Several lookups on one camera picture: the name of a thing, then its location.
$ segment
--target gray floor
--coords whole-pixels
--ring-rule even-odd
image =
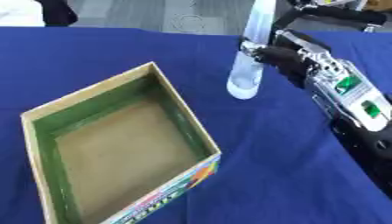
[[[73,26],[141,28],[159,32],[241,34],[254,0],[68,0],[80,20]],[[276,16],[290,6],[277,0]],[[392,17],[378,32],[392,32]],[[297,30],[356,30],[356,24],[333,19],[299,19]]]

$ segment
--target table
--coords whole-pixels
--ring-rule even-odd
[[[268,67],[249,101],[226,90],[236,37],[135,29],[0,29],[0,223],[42,223],[19,115],[154,60],[223,151],[219,172],[148,223],[387,224],[392,203],[311,97]],[[311,32],[392,92],[392,34]]]

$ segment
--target white object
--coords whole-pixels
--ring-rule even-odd
[[[244,35],[250,41],[267,45],[274,22],[276,0],[256,0]],[[254,97],[263,77],[264,65],[239,51],[227,81],[227,91],[235,98],[247,100]]]
[[[0,0],[0,26],[45,26],[42,5],[34,0]]]

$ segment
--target green box lining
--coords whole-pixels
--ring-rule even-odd
[[[49,185],[59,224],[81,224],[82,221],[55,138],[118,109],[139,102],[146,95],[156,97],[168,118],[176,125],[199,161],[212,154],[197,130],[186,120],[176,102],[152,74],[40,118],[33,125],[36,129],[45,179]]]

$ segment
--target colorful packaging print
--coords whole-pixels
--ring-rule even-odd
[[[169,182],[150,197],[138,201],[122,212],[120,218],[112,220],[113,224],[134,224],[155,212],[170,201],[198,185],[201,181],[216,173],[220,157],[215,157],[200,167],[189,171],[178,181]]]

